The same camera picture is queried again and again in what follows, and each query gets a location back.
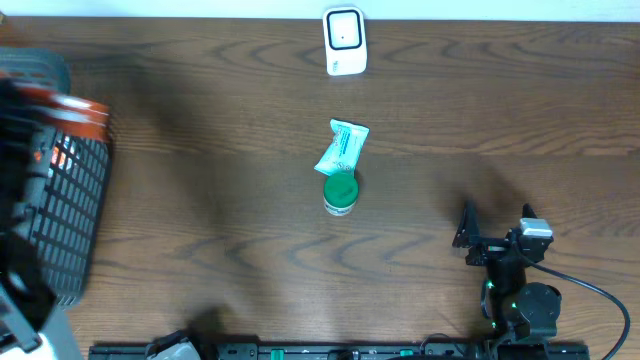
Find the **green lid jar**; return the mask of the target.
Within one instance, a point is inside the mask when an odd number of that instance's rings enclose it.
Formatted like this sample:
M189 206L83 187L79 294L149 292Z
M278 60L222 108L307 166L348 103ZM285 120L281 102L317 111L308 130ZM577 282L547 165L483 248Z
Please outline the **green lid jar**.
M335 173L326 179L323 189L324 207L334 216L349 214L359 196L359 185L350 173Z

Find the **teal tissue pack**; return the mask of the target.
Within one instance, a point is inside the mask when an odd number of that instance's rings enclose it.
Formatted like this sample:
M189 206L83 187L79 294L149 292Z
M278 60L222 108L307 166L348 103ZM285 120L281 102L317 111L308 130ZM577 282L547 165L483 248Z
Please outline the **teal tissue pack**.
M370 130L337 119L330 120L330 128L334 133L332 142L314 169L327 176L341 172L353 174Z

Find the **orange snack bar wrapper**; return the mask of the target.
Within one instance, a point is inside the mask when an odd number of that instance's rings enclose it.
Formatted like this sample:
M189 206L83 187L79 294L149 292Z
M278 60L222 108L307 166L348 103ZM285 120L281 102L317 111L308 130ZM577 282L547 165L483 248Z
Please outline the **orange snack bar wrapper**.
M104 104L66 95L34 83L15 83L27 108L40 119L70 136L103 143L110 141L110 109Z

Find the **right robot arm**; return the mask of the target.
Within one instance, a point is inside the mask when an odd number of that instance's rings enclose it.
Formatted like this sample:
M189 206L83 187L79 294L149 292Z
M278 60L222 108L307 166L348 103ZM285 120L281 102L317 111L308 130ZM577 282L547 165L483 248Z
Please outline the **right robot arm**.
M553 242L548 222L525 204L519 225L498 237L481 234L477 211L464 205L452 246L468 251L469 266L486 269L481 309L492 322L494 334L478 353L488 359L516 359L526 346L537 349L538 359L548 357L548 340L557 334L562 297L553 286L529 282L526 269L537 265Z

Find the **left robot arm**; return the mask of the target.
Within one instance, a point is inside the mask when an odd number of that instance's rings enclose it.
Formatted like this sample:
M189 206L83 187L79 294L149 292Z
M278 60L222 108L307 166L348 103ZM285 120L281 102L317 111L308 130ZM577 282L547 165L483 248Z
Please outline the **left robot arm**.
M32 156L36 116L11 80L1 80L1 357L83 357L68 317L44 281L36 248L15 231Z

